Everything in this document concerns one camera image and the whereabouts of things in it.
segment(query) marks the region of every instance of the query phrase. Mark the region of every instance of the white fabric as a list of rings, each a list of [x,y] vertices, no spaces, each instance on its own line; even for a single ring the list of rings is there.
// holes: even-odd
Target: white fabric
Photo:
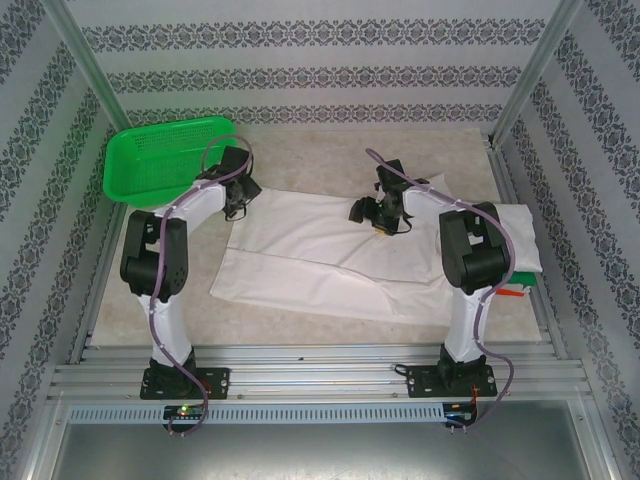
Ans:
[[[443,175],[430,182],[449,193]],[[247,217],[234,224],[211,295],[307,313],[448,326],[452,289],[437,230],[414,218],[411,232],[390,237],[367,220],[350,222],[353,202],[264,189]],[[514,244],[527,245],[529,230],[512,218],[526,215],[504,207],[499,215],[509,233],[525,233]]]
[[[496,204],[500,223],[516,251],[516,272],[541,272],[540,254],[533,230],[533,216],[526,205]]]

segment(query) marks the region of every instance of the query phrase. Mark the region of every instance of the green object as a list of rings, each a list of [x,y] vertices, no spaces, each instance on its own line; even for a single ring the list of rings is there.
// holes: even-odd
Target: green object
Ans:
[[[513,275],[511,275],[507,283],[511,285],[522,285],[524,287],[535,287],[536,276],[532,272],[513,272]]]
[[[125,130],[107,145],[104,193],[136,208],[172,202],[187,191],[200,173],[200,157],[211,140],[234,133],[223,117],[196,118]],[[209,150],[207,168],[220,163],[227,145],[221,140]]]

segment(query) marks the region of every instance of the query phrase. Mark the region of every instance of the beige floor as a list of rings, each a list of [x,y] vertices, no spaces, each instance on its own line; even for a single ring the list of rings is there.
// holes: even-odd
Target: beige floor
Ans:
[[[400,158],[414,177],[444,172],[454,195],[498,201],[498,192],[478,130],[248,133],[255,153],[254,178],[269,188],[342,197],[371,195],[375,163],[371,147],[387,160]],[[231,223],[209,218],[189,239],[189,279],[184,291],[187,331],[196,345],[350,344],[443,341],[442,327],[399,325],[302,314],[227,302],[208,291],[218,271]],[[120,280],[123,235],[109,275],[91,343],[150,345],[147,321]],[[528,298],[496,297],[487,339],[540,339]]]

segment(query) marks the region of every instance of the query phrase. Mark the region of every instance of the red object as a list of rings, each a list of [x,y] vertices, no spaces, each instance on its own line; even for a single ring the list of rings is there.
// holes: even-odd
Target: red object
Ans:
[[[506,290],[499,288],[496,292],[498,295],[504,295],[505,297],[524,297],[524,292],[514,292],[513,290]]]

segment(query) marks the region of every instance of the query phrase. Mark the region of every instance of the table surface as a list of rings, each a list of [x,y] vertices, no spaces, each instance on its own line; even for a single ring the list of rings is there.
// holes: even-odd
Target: table surface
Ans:
[[[247,133],[255,154],[253,177],[263,187],[358,198],[373,193],[376,164],[365,148],[399,158],[413,177],[444,173],[452,193],[470,201],[499,201],[478,130]],[[370,344],[442,342],[448,327],[404,325],[307,314],[214,298],[232,223],[213,215],[189,238],[189,278],[183,305],[187,334],[196,345]],[[113,258],[92,345],[150,345],[147,319],[119,276],[125,229]],[[537,341],[528,297],[497,296],[488,341]]]

